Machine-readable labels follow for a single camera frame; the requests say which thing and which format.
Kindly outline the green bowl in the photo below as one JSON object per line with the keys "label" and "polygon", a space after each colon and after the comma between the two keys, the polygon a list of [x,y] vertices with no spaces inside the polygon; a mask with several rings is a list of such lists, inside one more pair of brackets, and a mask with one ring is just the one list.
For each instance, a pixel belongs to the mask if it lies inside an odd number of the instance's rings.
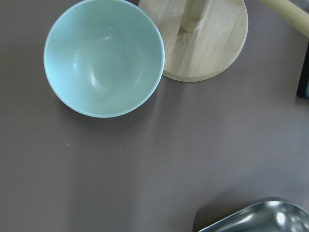
{"label": "green bowl", "polygon": [[110,118],[150,98],[163,74],[165,51],[157,26],[141,8],[125,0],[84,0],[51,27],[43,63],[65,105]]}

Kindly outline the metal ice scoop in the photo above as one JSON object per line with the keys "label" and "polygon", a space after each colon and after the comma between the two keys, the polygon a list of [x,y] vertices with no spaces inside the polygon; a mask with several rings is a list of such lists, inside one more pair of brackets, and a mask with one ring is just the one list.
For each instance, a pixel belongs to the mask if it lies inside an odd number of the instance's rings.
{"label": "metal ice scoop", "polygon": [[307,232],[309,213],[290,200],[268,198],[201,229],[201,232]]}

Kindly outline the wooden cup stand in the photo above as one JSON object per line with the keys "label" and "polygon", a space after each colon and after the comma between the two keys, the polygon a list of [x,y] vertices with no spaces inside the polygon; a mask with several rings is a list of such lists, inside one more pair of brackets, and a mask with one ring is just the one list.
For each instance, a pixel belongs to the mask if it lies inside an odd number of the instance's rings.
{"label": "wooden cup stand", "polygon": [[242,0],[141,0],[165,48],[164,76],[198,82],[225,71],[239,56],[248,33]]}

